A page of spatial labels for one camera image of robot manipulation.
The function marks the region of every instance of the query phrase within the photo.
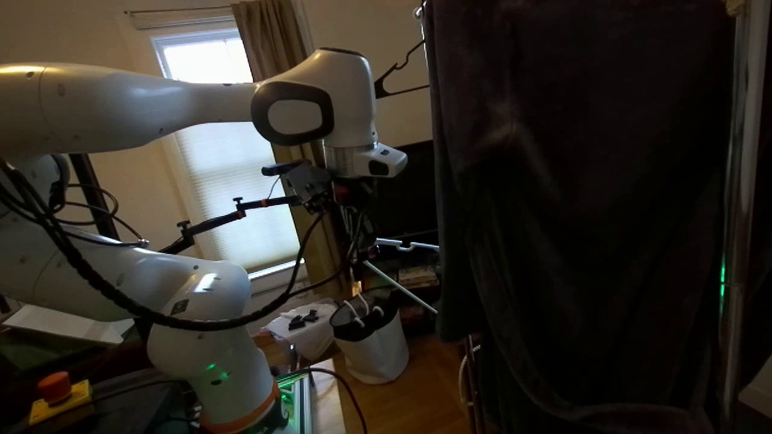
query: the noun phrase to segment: red object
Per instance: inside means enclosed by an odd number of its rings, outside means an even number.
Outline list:
[[[38,381],[38,397],[54,407],[73,397],[73,385],[67,371],[54,371]]]

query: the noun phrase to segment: white wall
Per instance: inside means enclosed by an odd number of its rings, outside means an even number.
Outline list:
[[[124,11],[226,6],[226,0],[0,0],[0,63],[48,60],[144,71]],[[354,48],[375,76],[419,39],[416,0],[300,0],[316,46]],[[422,84],[424,59],[396,76],[394,88]],[[378,102],[378,131],[388,145],[430,139],[428,93]],[[164,157],[167,145],[95,155],[96,175],[118,200],[120,217],[155,246],[178,237],[186,219]]]

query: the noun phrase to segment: window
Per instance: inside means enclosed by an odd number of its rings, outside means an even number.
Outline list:
[[[184,83],[254,83],[237,29],[152,36],[161,73]],[[234,199],[283,195],[277,178],[260,176],[276,165],[270,145],[250,123],[213,123],[178,133],[178,172],[190,184],[190,222],[234,213]],[[294,258],[300,241],[288,207],[250,210],[247,219],[197,239],[207,258],[266,271]]]

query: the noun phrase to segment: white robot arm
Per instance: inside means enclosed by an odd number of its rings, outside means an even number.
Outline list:
[[[254,122],[277,145],[323,141],[326,170],[338,178],[396,176],[408,163],[402,153],[378,142],[369,66],[349,51],[316,51],[260,84],[223,88],[86,66],[4,66],[0,295],[89,319],[131,317],[91,290],[95,283],[73,269],[78,260],[67,249],[25,219],[12,178],[25,176],[45,195],[60,176],[48,155],[139,147],[215,122]],[[118,297],[178,321],[223,324],[243,317],[250,287],[241,269],[112,245],[91,237],[73,239],[69,246]],[[161,371],[193,387],[211,433],[250,428],[276,403],[269,363],[247,329],[186,331],[158,324],[148,353]]]

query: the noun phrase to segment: wooden floor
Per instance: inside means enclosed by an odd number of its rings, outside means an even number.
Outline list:
[[[408,338],[410,365],[394,385],[366,387],[346,375],[343,354],[335,371],[352,387],[369,434],[469,434],[466,406],[459,397],[459,354],[435,335]],[[360,434],[360,418],[340,391],[347,434]]]

